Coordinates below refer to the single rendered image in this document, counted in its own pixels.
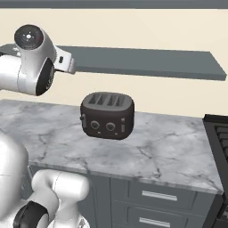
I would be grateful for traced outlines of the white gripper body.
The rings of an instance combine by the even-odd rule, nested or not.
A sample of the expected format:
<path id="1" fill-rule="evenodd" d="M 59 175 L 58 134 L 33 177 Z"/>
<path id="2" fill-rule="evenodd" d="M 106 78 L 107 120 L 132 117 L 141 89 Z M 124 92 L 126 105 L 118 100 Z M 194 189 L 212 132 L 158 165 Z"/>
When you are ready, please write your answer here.
<path id="1" fill-rule="evenodd" d="M 76 72 L 76 63 L 71 53 L 66 53 L 64 56 L 64 71 L 69 74 L 74 74 Z"/>

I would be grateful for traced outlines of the grey cabinet door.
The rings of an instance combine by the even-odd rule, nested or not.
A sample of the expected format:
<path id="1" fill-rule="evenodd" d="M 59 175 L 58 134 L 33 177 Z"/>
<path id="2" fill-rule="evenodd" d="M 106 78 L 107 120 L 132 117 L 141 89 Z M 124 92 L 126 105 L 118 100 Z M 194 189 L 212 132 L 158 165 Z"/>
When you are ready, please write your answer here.
<path id="1" fill-rule="evenodd" d="M 109 177 L 89 174 L 85 177 L 90 189 L 87 197 L 78 203 L 81 214 L 91 228 L 112 228 Z"/>

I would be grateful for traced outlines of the dark brown toaster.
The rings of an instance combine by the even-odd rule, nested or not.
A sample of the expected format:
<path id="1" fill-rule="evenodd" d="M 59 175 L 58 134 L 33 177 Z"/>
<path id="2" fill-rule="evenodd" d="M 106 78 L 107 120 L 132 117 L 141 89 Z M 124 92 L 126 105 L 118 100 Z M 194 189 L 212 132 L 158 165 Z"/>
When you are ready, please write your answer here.
<path id="1" fill-rule="evenodd" d="M 134 128 L 134 100 L 126 94 L 91 93 L 81 102 L 80 120 L 88 136 L 123 140 Z"/>

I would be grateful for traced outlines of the black stove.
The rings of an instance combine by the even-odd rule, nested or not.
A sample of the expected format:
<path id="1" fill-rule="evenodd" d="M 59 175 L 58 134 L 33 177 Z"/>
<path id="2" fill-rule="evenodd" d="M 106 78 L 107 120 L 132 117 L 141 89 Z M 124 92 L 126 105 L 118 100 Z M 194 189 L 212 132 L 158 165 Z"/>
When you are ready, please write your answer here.
<path id="1" fill-rule="evenodd" d="M 203 123 L 224 188 L 224 202 L 213 228 L 228 228 L 228 116 L 206 114 Z"/>

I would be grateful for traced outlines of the grey drawer front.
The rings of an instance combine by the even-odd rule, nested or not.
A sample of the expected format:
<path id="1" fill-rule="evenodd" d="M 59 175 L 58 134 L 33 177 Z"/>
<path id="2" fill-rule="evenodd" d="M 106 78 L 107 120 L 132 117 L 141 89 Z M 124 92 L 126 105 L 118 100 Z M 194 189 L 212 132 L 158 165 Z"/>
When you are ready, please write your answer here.
<path id="1" fill-rule="evenodd" d="M 142 196 L 142 191 L 175 195 L 177 196 L 177 201 L 145 197 Z M 196 197 L 196 192 L 152 183 L 130 182 L 128 186 L 128 196 L 131 200 L 142 203 L 145 206 L 156 205 L 162 208 L 187 209 L 192 206 Z"/>
<path id="2" fill-rule="evenodd" d="M 140 223 L 139 217 L 168 222 L 171 224 L 171 228 L 184 228 L 188 221 L 185 216 L 178 215 L 176 212 L 140 206 L 126 206 L 124 216 L 125 224 L 132 228 L 164 228 L 157 225 Z"/>

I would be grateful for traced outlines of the grey wall shelf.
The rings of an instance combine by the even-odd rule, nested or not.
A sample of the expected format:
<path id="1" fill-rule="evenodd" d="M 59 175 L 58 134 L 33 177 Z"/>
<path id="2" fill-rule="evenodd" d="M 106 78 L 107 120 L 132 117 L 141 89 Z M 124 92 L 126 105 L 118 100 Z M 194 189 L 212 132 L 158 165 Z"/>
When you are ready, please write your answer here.
<path id="1" fill-rule="evenodd" d="M 78 72 L 225 81 L 226 73 L 210 52 L 62 46 Z"/>

